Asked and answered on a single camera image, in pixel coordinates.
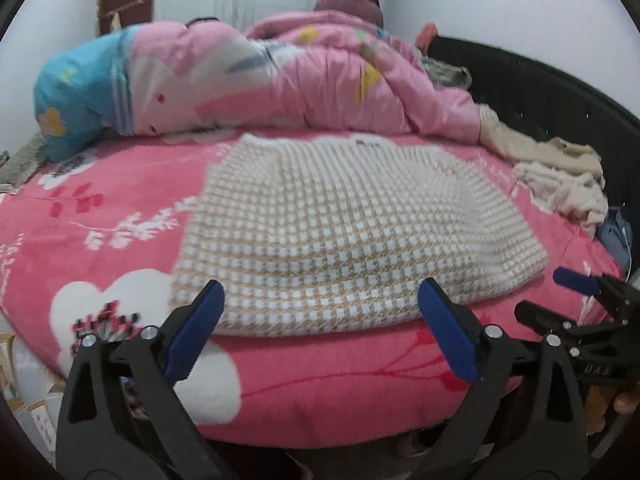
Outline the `person's right hand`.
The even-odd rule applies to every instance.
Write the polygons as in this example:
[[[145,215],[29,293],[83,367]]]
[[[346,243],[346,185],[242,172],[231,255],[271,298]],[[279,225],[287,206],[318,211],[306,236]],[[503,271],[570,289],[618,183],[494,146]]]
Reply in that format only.
[[[605,427],[605,414],[613,408],[617,414],[629,415],[639,405],[640,392],[625,391],[617,396],[616,390],[605,386],[593,385],[589,388],[585,402],[585,422],[588,436],[597,434]]]

